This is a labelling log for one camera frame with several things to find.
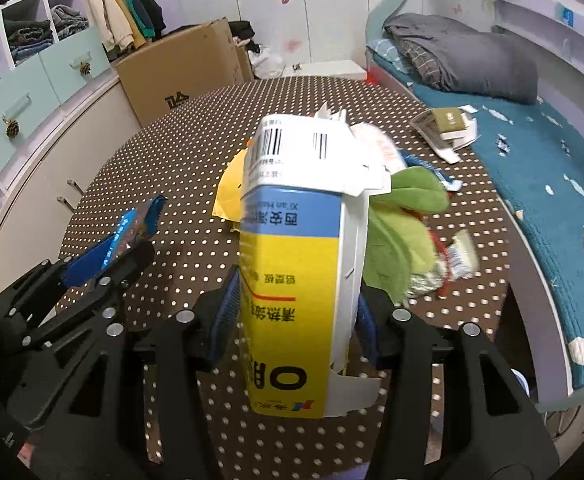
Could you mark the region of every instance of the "mint green drawer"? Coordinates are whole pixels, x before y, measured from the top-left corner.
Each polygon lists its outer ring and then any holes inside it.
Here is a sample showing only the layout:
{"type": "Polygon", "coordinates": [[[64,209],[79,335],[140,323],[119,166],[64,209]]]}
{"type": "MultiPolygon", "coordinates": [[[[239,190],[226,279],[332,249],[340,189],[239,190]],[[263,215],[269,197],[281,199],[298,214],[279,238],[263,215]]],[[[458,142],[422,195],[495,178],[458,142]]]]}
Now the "mint green drawer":
{"type": "Polygon", "coordinates": [[[96,27],[65,38],[39,55],[52,88],[62,103],[110,66],[96,27]],[[82,62],[90,64],[89,75],[81,75],[82,62]]]}
{"type": "Polygon", "coordinates": [[[38,54],[0,79],[0,171],[18,145],[59,105],[38,54]],[[6,134],[3,116],[19,124],[14,140],[6,134]]]}

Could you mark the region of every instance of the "green plush toy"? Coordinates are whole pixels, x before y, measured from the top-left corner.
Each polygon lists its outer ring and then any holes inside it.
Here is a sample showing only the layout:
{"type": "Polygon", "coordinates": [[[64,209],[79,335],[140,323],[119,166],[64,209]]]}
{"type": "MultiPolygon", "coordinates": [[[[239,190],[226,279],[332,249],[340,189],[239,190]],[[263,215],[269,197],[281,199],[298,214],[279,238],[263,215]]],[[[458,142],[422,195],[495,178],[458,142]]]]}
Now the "green plush toy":
{"type": "Polygon", "coordinates": [[[395,173],[390,193],[370,197],[366,283],[395,303],[403,301],[410,275],[432,270],[437,254],[428,229],[404,210],[437,213],[448,205],[443,184],[430,170],[416,166],[395,173]]]}

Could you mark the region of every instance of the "brown pegboard surface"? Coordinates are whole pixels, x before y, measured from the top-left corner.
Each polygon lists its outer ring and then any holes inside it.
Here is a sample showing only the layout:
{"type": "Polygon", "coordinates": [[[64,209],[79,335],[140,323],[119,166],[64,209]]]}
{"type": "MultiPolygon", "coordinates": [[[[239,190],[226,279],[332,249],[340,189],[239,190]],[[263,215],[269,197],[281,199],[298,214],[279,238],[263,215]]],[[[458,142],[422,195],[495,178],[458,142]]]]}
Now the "brown pegboard surface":
{"type": "MultiPolygon", "coordinates": [[[[219,286],[238,258],[238,234],[229,222],[211,216],[216,185],[227,163],[271,113],[307,115],[328,101],[347,108],[348,122],[373,123],[403,149],[464,181],[448,211],[427,219],[443,242],[460,229],[472,233],[482,268],[451,284],[446,298],[410,300],[410,309],[432,324],[456,327],[478,323],[493,334],[508,279],[504,211],[472,149],[459,152],[453,168],[439,160],[408,126],[425,110],[407,95],[362,82],[291,77],[219,89],[171,111],[121,147],[102,168],[81,200],[64,238],[61,257],[82,254],[109,235],[121,214],[163,194],[168,198],[153,238],[156,259],[124,298],[130,327],[158,320],[194,305],[205,290],[219,286]]],[[[82,294],[73,289],[60,302],[68,307],[82,294]]],[[[219,368],[200,375],[200,390],[216,455],[227,479],[321,478],[368,462],[378,434],[388,377],[361,357],[354,342],[348,373],[384,378],[376,405],[339,418],[298,420],[258,415],[248,407],[238,360],[230,342],[219,368]]],[[[153,403],[154,371],[146,371],[148,451],[161,460],[160,428],[153,403]]],[[[432,416],[442,412],[442,369],[433,368],[432,416]]]]}

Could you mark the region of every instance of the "white cabinet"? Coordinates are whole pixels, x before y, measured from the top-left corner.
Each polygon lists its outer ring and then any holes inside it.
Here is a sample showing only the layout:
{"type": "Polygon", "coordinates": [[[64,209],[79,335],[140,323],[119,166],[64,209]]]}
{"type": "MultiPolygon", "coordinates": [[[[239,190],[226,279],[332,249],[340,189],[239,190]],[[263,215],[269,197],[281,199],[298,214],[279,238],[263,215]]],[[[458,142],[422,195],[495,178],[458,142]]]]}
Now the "white cabinet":
{"type": "Polygon", "coordinates": [[[53,146],[44,171],[54,188],[73,206],[81,198],[68,184],[72,180],[85,192],[108,159],[140,130],[136,115],[120,84],[99,98],[53,146]]]}
{"type": "Polygon", "coordinates": [[[71,217],[48,177],[34,170],[0,226],[0,292],[37,263],[57,260],[71,217]]]}
{"type": "Polygon", "coordinates": [[[81,194],[101,167],[131,137],[139,125],[118,81],[80,110],[16,194],[0,223],[0,292],[28,269],[49,259],[55,262],[81,194]],[[67,200],[65,205],[57,200],[67,200]]]}

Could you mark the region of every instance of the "drawer handle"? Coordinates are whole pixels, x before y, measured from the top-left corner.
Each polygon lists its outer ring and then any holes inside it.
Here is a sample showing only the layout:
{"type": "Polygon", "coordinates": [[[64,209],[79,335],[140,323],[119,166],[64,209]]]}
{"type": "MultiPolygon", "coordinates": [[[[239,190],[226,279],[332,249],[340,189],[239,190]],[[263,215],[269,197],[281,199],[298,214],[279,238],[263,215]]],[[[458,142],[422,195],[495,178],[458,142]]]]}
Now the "drawer handle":
{"type": "Polygon", "coordinates": [[[19,114],[21,114],[22,111],[24,111],[25,108],[31,104],[32,99],[30,98],[30,94],[25,94],[18,101],[16,101],[15,104],[8,108],[1,116],[1,120],[7,126],[5,129],[5,135],[7,135],[9,139],[14,139],[17,135],[19,135],[20,127],[16,117],[18,117],[19,114]]]}
{"type": "Polygon", "coordinates": [[[83,189],[81,189],[81,187],[75,181],[73,181],[71,178],[67,179],[67,184],[68,184],[68,186],[72,186],[75,190],[77,190],[81,196],[83,196],[85,194],[83,192],[83,189]]]}
{"type": "Polygon", "coordinates": [[[85,52],[70,63],[70,66],[79,71],[81,75],[88,75],[92,71],[90,62],[92,61],[92,54],[85,52]]]}
{"type": "Polygon", "coordinates": [[[8,119],[6,116],[3,116],[2,119],[7,125],[5,135],[7,135],[10,140],[15,139],[16,136],[19,135],[19,123],[15,120],[8,119]]]}
{"type": "Polygon", "coordinates": [[[90,66],[90,64],[88,62],[81,63],[80,68],[79,68],[79,74],[90,75],[91,71],[92,71],[92,67],[90,66]]]}
{"type": "Polygon", "coordinates": [[[72,204],[70,204],[65,198],[63,198],[62,196],[57,196],[56,197],[56,201],[60,202],[61,204],[63,204],[64,206],[66,206],[70,211],[72,211],[72,213],[76,213],[76,209],[74,209],[72,207],[72,204]]]}

